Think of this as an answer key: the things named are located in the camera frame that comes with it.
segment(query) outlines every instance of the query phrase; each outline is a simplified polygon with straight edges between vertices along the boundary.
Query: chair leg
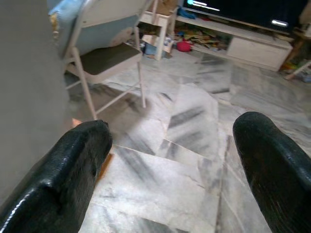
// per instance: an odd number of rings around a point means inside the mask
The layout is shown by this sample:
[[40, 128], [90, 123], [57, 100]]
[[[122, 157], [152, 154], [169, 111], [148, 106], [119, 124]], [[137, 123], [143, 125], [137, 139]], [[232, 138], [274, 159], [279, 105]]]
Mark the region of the chair leg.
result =
[[78, 70], [78, 74], [79, 74], [79, 78], [81, 80], [81, 84], [82, 84], [82, 88], [83, 88], [83, 91], [84, 91], [84, 96], [86, 98], [86, 102], [88, 104], [88, 107], [92, 113], [92, 117], [94, 120], [97, 119], [97, 115], [96, 115], [96, 112], [95, 112], [95, 108], [94, 108], [94, 104], [93, 104], [93, 101], [92, 101], [92, 97], [91, 97], [91, 94], [89, 92], [89, 88], [88, 88], [88, 85], [87, 85], [87, 82], [86, 82], [86, 77], [85, 77], [85, 74], [84, 74], [84, 71], [83, 71], [83, 66], [82, 66], [82, 63], [81, 63], [81, 60], [80, 60], [80, 55], [79, 55], [79, 51], [76, 47], [72, 47], [72, 55], [74, 57], [74, 62], [75, 62], [75, 65], [77, 67], [77, 70]]
[[138, 68], [139, 85], [140, 85], [140, 91], [141, 91], [142, 107], [146, 108], [145, 86], [144, 86], [144, 80], [141, 74], [141, 63], [140, 62], [137, 62], [137, 68]]

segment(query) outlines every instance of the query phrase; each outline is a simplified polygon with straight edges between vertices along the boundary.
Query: marble floor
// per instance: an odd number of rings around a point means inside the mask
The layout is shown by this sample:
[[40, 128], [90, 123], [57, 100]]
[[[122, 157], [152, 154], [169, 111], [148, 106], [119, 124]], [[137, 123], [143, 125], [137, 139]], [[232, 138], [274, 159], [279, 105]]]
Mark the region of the marble floor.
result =
[[[232, 125], [259, 111], [311, 154], [311, 86], [199, 52], [143, 58], [139, 89], [103, 111], [113, 160], [95, 188], [80, 233], [270, 232], [248, 187]], [[135, 67], [92, 86], [96, 106], [134, 84]], [[80, 87], [76, 119], [91, 119]]]

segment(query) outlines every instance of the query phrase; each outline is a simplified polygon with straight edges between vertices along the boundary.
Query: wooden shelf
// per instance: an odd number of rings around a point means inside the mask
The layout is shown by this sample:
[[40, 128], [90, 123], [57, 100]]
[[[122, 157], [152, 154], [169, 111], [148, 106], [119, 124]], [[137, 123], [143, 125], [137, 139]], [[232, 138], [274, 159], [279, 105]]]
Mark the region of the wooden shelf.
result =
[[218, 23], [218, 22], [214, 22], [214, 21], [205, 21], [205, 20], [200, 19], [200, 18], [189, 19], [189, 18], [185, 18], [185, 17], [181, 17], [181, 16], [178, 16], [176, 18], [176, 20], [179, 22], [184, 22], [184, 23], [196, 25], [199, 27], [207, 28], [207, 29], [212, 29], [212, 30], [215, 30], [218, 32], [223, 32], [226, 34], [230, 34], [230, 35], [238, 36], [241, 38], [249, 39], [252, 41], [261, 42], [263, 44], [273, 45], [273, 46], [285, 48], [285, 49], [291, 49], [292, 48], [291, 45], [287, 41], [280, 40], [278, 38], [275, 38], [275, 37], [272, 37], [269, 35], [264, 35], [264, 34], [252, 32], [252, 31], [248, 31], [245, 29], [232, 27], [232, 26], [229, 26], [229, 25], [226, 25], [223, 23]]

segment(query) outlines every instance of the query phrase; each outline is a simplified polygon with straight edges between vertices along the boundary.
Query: white shelf unit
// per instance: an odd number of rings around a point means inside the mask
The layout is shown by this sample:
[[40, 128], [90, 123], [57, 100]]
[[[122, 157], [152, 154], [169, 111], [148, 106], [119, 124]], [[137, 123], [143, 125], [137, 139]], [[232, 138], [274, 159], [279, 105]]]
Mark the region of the white shelf unit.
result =
[[232, 27], [214, 21], [177, 17], [177, 21], [202, 28], [233, 35], [227, 51], [215, 52], [204, 46], [194, 45], [193, 50], [201, 51], [226, 59], [239, 61], [256, 67], [278, 71], [292, 46], [287, 42], [269, 35]]

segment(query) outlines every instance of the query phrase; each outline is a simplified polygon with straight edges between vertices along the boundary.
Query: red toy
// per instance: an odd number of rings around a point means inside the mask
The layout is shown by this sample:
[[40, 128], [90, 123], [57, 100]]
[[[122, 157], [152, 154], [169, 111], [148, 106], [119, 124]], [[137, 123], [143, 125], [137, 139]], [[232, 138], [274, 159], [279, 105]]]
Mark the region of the red toy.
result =
[[187, 41], [181, 41], [177, 43], [177, 50], [181, 52], [190, 52], [191, 44]]

